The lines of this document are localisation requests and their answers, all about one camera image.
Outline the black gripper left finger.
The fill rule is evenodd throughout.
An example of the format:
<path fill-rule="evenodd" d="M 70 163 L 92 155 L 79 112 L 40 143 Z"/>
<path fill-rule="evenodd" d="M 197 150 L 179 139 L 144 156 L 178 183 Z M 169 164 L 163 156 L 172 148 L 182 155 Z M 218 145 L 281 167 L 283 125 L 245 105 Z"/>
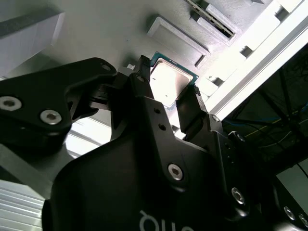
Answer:
<path fill-rule="evenodd" d="M 185 192 L 189 177 L 142 56 L 124 75 L 101 58 L 0 83 L 0 177 L 39 193 L 95 192 L 129 181 L 153 191 Z M 112 114 L 112 141 L 73 160 L 64 147 L 72 124 L 99 109 Z"/>

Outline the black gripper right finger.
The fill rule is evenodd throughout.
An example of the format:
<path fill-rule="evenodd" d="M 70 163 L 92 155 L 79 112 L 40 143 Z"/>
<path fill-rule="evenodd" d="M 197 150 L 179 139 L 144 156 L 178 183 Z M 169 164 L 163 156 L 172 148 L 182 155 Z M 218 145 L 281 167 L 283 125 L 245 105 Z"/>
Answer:
<path fill-rule="evenodd" d="M 189 85 L 176 101 L 185 141 L 212 157 L 226 218 L 237 228 L 305 228 L 308 216 L 279 178 L 238 132 L 225 133 L 209 113 L 197 86 Z"/>

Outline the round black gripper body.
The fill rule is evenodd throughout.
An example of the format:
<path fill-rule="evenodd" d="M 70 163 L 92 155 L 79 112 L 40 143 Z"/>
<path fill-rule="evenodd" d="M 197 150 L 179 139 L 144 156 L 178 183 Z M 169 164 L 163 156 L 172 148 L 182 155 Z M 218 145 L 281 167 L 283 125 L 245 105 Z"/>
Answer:
<path fill-rule="evenodd" d="M 45 231 L 280 231 L 226 218 L 212 157 L 158 136 L 128 135 L 68 164 L 43 206 Z"/>

